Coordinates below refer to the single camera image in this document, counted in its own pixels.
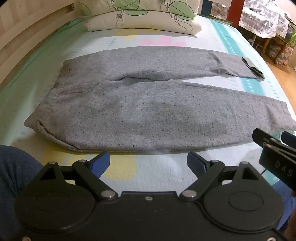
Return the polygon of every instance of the person's hand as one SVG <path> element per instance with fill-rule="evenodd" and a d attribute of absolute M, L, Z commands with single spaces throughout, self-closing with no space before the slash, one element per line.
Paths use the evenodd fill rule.
<path fill-rule="evenodd" d="M 296 191 L 291 191 L 291 195 L 296 197 Z M 290 219 L 288 221 L 287 229 L 284 232 L 284 236 L 288 241 L 294 241 L 296 239 L 296 208 L 294 208 Z"/>

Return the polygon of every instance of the jeans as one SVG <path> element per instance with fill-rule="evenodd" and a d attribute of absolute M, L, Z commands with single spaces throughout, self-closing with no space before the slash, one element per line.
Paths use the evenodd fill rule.
<path fill-rule="evenodd" d="M 28 153 L 15 147 L 0 146 L 0 239 L 9 240 L 20 230 L 14 212 L 15 199 L 42 168 L 43 165 Z M 285 205 L 279 229 L 290 217 L 296 201 L 290 194 L 290 188 L 283 182 L 278 181 L 273 188 Z"/>

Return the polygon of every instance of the wooden floor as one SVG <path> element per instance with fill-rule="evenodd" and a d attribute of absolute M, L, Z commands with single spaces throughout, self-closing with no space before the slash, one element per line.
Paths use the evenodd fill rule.
<path fill-rule="evenodd" d="M 262 57 L 277 78 L 296 113 L 296 71 L 289 66 L 284 68 L 274 64 L 266 54 Z"/>

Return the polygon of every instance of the person's leg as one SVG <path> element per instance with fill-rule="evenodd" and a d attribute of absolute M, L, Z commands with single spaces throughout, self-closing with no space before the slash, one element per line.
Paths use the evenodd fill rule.
<path fill-rule="evenodd" d="M 11 239 L 20 230 L 15 216 L 17 195 L 43 168 L 25 151 L 11 146 L 0 146 L 0 237 Z"/>
<path fill-rule="evenodd" d="M 281 229 L 286 221 L 289 219 L 293 209 L 296 207 L 296 198 L 291 196 L 291 188 L 289 188 L 282 181 L 278 181 L 277 183 L 272 185 L 272 187 L 282 197 L 284 201 L 284 213 L 277 227 L 277 229 Z"/>

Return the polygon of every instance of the pillow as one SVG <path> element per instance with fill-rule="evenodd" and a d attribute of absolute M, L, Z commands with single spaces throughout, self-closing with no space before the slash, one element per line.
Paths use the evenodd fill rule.
<path fill-rule="evenodd" d="M 201 31 L 197 18 L 159 11 L 120 10 L 92 17 L 84 26 L 89 32 L 118 28 L 151 28 L 195 35 Z"/>
<path fill-rule="evenodd" d="M 200 0 L 79 0 L 78 5 L 87 16 L 118 10 L 153 10 L 194 18 Z"/>

